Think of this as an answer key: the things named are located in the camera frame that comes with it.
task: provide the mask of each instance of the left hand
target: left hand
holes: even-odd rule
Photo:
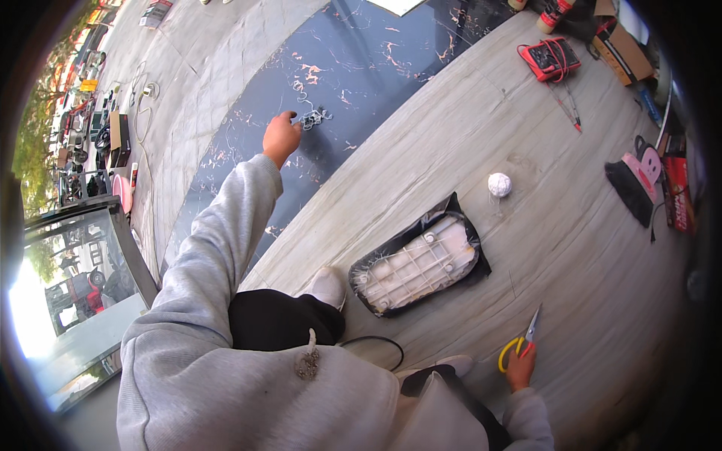
[[[266,127],[264,134],[264,155],[276,163],[279,170],[301,142],[302,123],[291,125],[291,119],[296,117],[295,111],[284,111]]]

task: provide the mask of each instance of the green foliage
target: green foliage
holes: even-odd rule
[[[88,20],[98,8],[100,0],[89,0],[63,38],[52,48],[48,60],[30,91],[17,132],[12,171],[22,181],[22,200],[25,218],[48,211],[53,198],[53,163],[49,146],[56,137],[51,135],[56,101],[65,96],[59,91],[60,75],[72,63],[76,53],[74,43],[87,27]]]
[[[42,240],[34,242],[25,250],[25,256],[30,260],[32,269],[45,282],[49,284],[58,271],[58,264],[53,258],[52,240]]]

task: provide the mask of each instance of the gray sweatshirt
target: gray sweatshirt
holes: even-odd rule
[[[193,221],[153,308],[123,337],[118,436],[124,450],[418,450],[488,448],[486,432],[438,375],[404,417],[393,374],[338,346],[231,349],[228,305],[283,191],[264,155],[240,163]],[[509,449],[551,450],[531,388],[511,395]]]

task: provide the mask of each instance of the pant leg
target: pant leg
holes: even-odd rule
[[[469,392],[451,365],[436,365],[407,376],[404,383],[401,384],[401,394],[418,398],[426,384],[426,379],[434,371],[441,375],[449,389],[486,429],[487,437],[489,437],[489,451],[501,451],[511,445],[511,436],[507,430],[497,421],[494,414]]]
[[[272,289],[235,295],[228,307],[234,349],[281,351],[308,344],[308,329],[316,343],[333,346],[346,330],[340,311],[310,294],[291,297]]]

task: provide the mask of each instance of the blue marble tile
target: blue marble tile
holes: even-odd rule
[[[338,0],[320,9],[271,55],[223,118],[193,177],[161,272],[234,166],[262,151],[274,116],[322,107],[333,118],[305,132],[282,168],[284,194],[251,268],[382,122],[513,14],[505,0],[429,0],[404,17],[362,0]]]

